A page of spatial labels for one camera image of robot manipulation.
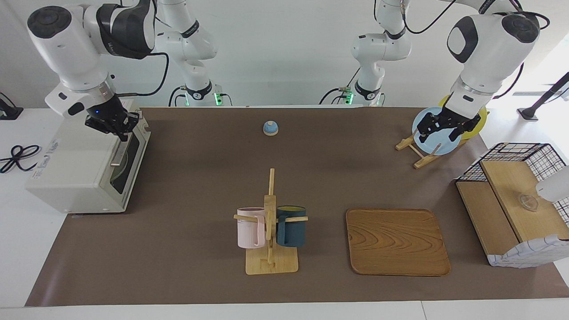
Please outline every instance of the dark green mug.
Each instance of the dark green mug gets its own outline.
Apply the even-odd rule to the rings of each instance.
[[[286,218],[304,217],[306,208],[299,206],[277,207],[277,243],[283,247],[302,247],[306,237],[306,221],[285,222]]]

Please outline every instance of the plate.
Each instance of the plate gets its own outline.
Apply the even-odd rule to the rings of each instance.
[[[411,133],[415,132],[417,125],[423,119],[425,114],[430,112],[434,115],[437,115],[442,110],[443,109],[438,107],[438,106],[433,106],[431,108],[427,108],[427,109],[419,112],[419,114],[417,114],[417,116],[415,117],[415,120],[413,121],[413,126],[411,127]],[[419,147],[421,150],[423,150],[424,152],[429,153],[429,154],[431,154],[440,143],[441,146],[435,152],[435,155],[443,155],[443,154],[447,154],[447,153],[450,153],[451,151],[453,151],[456,147],[458,147],[458,145],[460,143],[460,138],[457,138],[454,141],[451,141],[448,138],[448,135],[450,135],[453,130],[454,130],[454,128],[443,129],[441,131],[437,131],[435,133],[432,133],[429,135],[429,137],[425,140],[424,143],[419,141],[419,136],[420,136],[419,132],[415,133],[415,135],[413,136],[413,139],[415,140],[417,147]]]

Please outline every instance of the mug handle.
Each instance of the mug handle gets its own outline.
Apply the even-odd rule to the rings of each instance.
[[[278,236],[277,236],[277,242],[278,243],[282,243],[282,244],[286,244],[286,238],[285,238],[285,220],[286,220],[286,216],[282,215],[279,217],[279,232],[278,232]]]
[[[255,247],[258,247],[264,238],[265,238],[265,218],[262,216],[257,216],[257,240],[254,243]]]

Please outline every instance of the black wire basket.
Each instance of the black wire basket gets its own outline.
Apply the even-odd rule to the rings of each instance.
[[[544,180],[566,166],[549,143],[499,143],[478,158],[456,181],[487,182],[488,178],[480,166],[481,161],[524,161],[538,181]],[[563,221],[569,225],[569,197],[553,205]]]

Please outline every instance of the black cable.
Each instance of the black cable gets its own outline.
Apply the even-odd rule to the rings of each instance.
[[[567,92],[567,90],[569,90],[569,87],[567,87],[567,89],[565,89],[562,93],[560,93],[559,96],[553,98],[552,100],[549,100],[548,102],[544,102],[543,104],[547,104],[547,103],[550,103],[550,102],[553,102],[553,101],[559,99],[561,96],[563,96]]]
[[[427,31],[430,27],[432,27],[433,24],[435,24],[435,23],[440,19],[440,17],[443,16],[444,13],[447,12],[447,10],[450,9],[450,7],[455,4],[455,2],[456,2],[456,0],[452,0],[452,2],[449,3],[449,5],[443,10],[443,12],[441,12],[441,13],[439,14],[439,16],[436,17],[435,20],[433,20],[433,21],[431,22],[431,24],[429,24],[425,29],[423,29],[423,30],[421,30],[421,31],[413,31],[413,30],[409,29],[409,26],[407,25],[407,19],[406,19],[406,17],[405,17],[405,14],[403,14],[403,24],[405,24],[405,28],[406,28],[410,33],[412,33],[412,34],[421,34],[421,33],[425,32],[425,31]]]
[[[152,96],[155,95],[158,91],[160,91],[160,89],[162,89],[162,86],[164,85],[164,82],[166,81],[166,76],[168,75],[168,66],[170,65],[170,56],[168,56],[167,53],[165,52],[155,52],[153,54],[149,54],[149,56],[165,56],[166,57],[166,67],[164,68],[164,76],[162,76],[162,82],[160,82],[160,85],[158,86],[158,88],[150,93],[136,93],[136,92],[129,92],[129,93],[118,93],[117,97],[148,97],[148,96]]]
[[[340,100],[342,99],[342,96],[337,96],[332,100],[331,104],[334,104],[334,102],[336,101],[336,99],[338,99],[338,102],[340,102]]]
[[[164,22],[164,21],[160,20],[160,18],[158,18],[158,17],[154,17],[154,19],[158,20],[158,22],[160,22],[161,24],[163,24],[163,25],[167,26],[168,28],[171,28],[171,26],[170,26],[168,23],[166,23],[166,22]]]
[[[346,87],[348,87],[348,88],[350,87],[350,85],[352,84],[352,81],[356,78],[357,73],[360,71],[360,69],[361,69],[361,67],[359,67],[359,68],[356,70],[356,73],[354,73],[354,76],[350,79],[350,82],[348,82],[348,85],[347,85]]]
[[[26,153],[27,150],[30,149],[34,149],[32,152],[30,153]],[[4,159],[0,159],[0,162],[4,162],[4,161],[8,161],[6,164],[4,164],[2,166],[2,168],[0,169],[0,173],[7,173],[8,171],[10,171],[14,165],[16,165],[18,168],[20,168],[20,170],[27,172],[32,170],[38,163],[36,163],[35,165],[29,167],[29,168],[24,168],[22,167],[22,165],[20,165],[20,160],[24,160],[27,158],[31,158],[33,156],[35,156],[39,150],[41,149],[40,146],[38,145],[31,145],[28,147],[23,147],[21,145],[15,145],[12,147],[12,150],[10,150],[10,154],[12,155],[10,158],[4,158]]]
[[[182,88],[176,87],[176,89],[174,89],[174,91],[172,91],[172,94],[170,94],[170,99],[168,100],[168,106],[172,106],[172,99],[174,99],[174,95],[176,94],[176,92],[178,90],[182,90]]]
[[[339,88],[336,88],[336,89],[332,89],[332,90],[328,91],[328,92],[322,97],[322,99],[320,100],[320,102],[319,102],[318,104],[322,104],[322,103],[324,102],[324,99],[326,99],[326,97],[329,96],[330,93],[336,92],[336,91],[340,91],[340,89],[339,89]]]
[[[231,104],[231,106],[233,106],[233,100],[231,100],[231,96],[228,95],[227,93],[220,93],[219,95],[220,97],[228,97],[229,98],[229,103]]]
[[[180,97],[185,98],[185,95],[177,95],[174,98],[174,106],[178,106],[178,98],[180,98]]]
[[[544,15],[541,14],[541,13],[532,12],[532,11],[518,11],[518,12],[516,12],[516,13],[517,13],[517,14],[518,14],[518,13],[521,13],[521,14],[530,14],[530,15],[533,15],[534,17],[540,17],[540,18],[542,18],[543,20],[545,20],[545,26],[540,27],[540,28],[539,28],[540,30],[543,30],[543,29],[547,28],[547,27],[551,24],[551,20],[549,20],[548,17],[544,16]]]
[[[518,0],[514,0],[514,2],[516,3],[516,5],[518,6],[518,8],[519,8],[520,10],[523,10],[522,4],[521,4]]]
[[[514,82],[512,82],[512,85],[508,88],[508,90],[506,90],[504,93],[502,93],[501,95],[497,95],[494,96],[492,98],[493,99],[500,99],[501,97],[505,96],[506,94],[508,94],[508,92],[510,92],[510,90],[512,90],[512,88],[514,88],[514,86],[516,85],[516,83],[519,80],[519,77],[522,75],[522,71],[523,71],[523,62],[522,64],[519,65],[519,71],[518,71],[518,75],[516,76],[516,79],[514,80]]]
[[[6,96],[6,95],[5,95],[4,93],[2,93],[2,92],[0,92],[0,95],[4,96],[4,98],[8,99],[8,101],[12,104],[12,106],[13,106],[14,108],[16,108],[16,105],[14,104],[14,102],[13,102],[10,98],[8,98],[8,96]]]

